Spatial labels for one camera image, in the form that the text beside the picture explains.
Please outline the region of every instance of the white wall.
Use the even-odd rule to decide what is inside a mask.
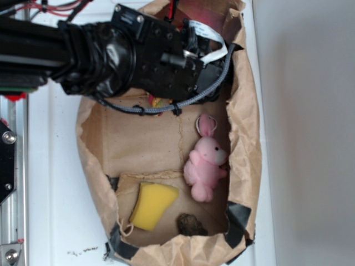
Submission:
[[[253,8],[277,265],[355,265],[355,1]]]

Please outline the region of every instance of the brown object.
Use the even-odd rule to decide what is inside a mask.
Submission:
[[[169,4],[157,0],[143,8],[157,14]],[[229,40],[245,48],[245,29],[240,0],[180,0],[179,9],[192,19],[203,18]],[[78,148],[93,201],[108,237],[116,224],[121,225],[123,242],[139,247],[131,265],[221,265],[246,248],[246,239],[254,239],[255,218],[261,177],[259,113],[256,90],[246,50],[233,54],[234,82],[223,89],[217,102],[183,108],[176,117],[134,116],[107,109],[83,98],[77,121]],[[126,106],[145,106],[145,92],[130,90],[112,100]],[[215,201],[196,203],[181,170],[199,135],[197,117],[206,112],[218,121],[216,138],[230,151],[229,178],[220,180]],[[106,177],[120,176],[116,193]],[[176,208],[164,213],[156,230],[134,228],[128,234],[128,219],[134,208],[139,182],[152,180],[180,189]],[[245,236],[236,246],[226,241],[229,228],[225,211],[227,201],[251,208]],[[209,236],[179,234],[176,219],[181,213],[193,213],[208,230]]]
[[[177,219],[177,227],[179,228],[179,233],[184,236],[207,236],[209,234],[203,228],[202,223],[192,214],[183,213],[180,215]]]

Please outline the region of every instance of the yellow object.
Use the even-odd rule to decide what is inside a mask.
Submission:
[[[134,226],[153,231],[166,209],[179,197],[176,187],[142,182],[139,196],[129,221]]]

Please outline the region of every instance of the bunny face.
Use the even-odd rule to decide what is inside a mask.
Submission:
[[[203,160],[213,165],[223,165],[228,158],[228,154],[221,148],[219,143],[212,137],[202,137],[195,145],[195,150]]]

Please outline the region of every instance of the bunny ear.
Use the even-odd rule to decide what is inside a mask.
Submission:
[[[202,114],[196,120],[196,128],[201,137],[213,137],[217,128],[217,121],[207,114]]]

